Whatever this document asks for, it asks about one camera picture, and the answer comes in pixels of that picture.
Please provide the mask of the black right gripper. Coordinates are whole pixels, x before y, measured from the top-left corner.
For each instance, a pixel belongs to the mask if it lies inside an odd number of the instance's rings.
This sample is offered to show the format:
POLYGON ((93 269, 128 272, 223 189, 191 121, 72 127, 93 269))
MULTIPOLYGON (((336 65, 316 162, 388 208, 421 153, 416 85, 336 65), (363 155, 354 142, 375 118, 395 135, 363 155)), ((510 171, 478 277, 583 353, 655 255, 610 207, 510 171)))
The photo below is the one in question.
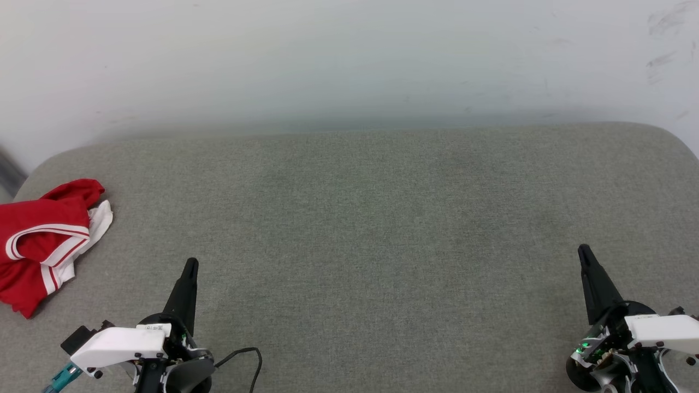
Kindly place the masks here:
POLYGON ((587 244, 578 247, 591 328, 566 360, 570 382, 587 392, 660 392, 661 348, 632 343, 626 317, 648 317, 650 308, 624 302, 587 244))

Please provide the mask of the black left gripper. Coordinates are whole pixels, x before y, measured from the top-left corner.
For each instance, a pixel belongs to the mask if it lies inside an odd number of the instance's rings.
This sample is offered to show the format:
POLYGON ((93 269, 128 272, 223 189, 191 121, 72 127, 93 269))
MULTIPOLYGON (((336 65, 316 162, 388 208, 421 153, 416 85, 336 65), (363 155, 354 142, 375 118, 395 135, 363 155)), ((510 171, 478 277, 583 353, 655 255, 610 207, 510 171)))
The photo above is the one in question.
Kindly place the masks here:
POLYGON ((211 351, 200 347, 194 340, 198 292, 199 261, 187 259, 180 278, 168 297, 163 313, 142 319, 138 329, 154 329, 165 333, 162 350, 157 355, 138 356, 138 365, 149 360, 168 360, 168 364, 190 360, 208 360, 213 363, 211 351))

